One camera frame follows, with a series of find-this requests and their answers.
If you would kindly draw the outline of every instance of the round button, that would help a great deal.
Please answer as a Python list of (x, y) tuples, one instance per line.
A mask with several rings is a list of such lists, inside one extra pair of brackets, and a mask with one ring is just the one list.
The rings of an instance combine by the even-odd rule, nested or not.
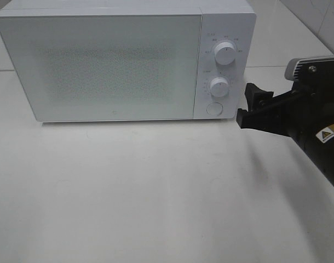
[(210, 82), (210, 92), (212, 96), (220, 98), (229, 93), (229, 83), (225, 78), (214, 78)]
[(223, 106), (220, 103), (214, 102), (207, 106), (207, 113), (209, 115), (219, 115), (223, 111)]
[(215, 47), (214, 53), (218, 64), (228, 65), (234, 61), (237, 48), (232, 42), (224, 41)]

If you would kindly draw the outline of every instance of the microwave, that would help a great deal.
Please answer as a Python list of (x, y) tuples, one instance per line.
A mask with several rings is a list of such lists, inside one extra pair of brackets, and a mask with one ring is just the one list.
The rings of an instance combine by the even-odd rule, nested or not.
[(0, 35), (40, 122), (233, 118), (246, 0), (12, 0)]

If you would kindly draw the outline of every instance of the robotic arm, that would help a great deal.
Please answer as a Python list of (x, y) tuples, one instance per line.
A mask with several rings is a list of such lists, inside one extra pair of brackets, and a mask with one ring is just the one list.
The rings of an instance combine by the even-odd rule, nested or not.
[(276, 97), (248, 83), (237, 122), (291, 137), (334, 186), (334, 56), (293, 59), (285, 78), (292, 89)]

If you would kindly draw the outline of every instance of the control panel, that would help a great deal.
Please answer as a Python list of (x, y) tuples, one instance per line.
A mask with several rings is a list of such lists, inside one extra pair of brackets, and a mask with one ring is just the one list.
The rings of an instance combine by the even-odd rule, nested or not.
[(233, 118), (256, 15), (202, 16), (194, 119)]

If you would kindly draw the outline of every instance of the knob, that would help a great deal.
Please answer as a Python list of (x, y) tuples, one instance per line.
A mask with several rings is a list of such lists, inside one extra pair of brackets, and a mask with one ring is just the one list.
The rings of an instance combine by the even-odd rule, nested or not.
[(215, 47), (214, 53), (218, 64), (228, 65), (234, 61), (237, 48), (232, 42), (224, 41)]
[(220, 98), (229, 93), (229, 83), (225, 78), (214, 78), (210, 82), (210, 92), (212, 96)]

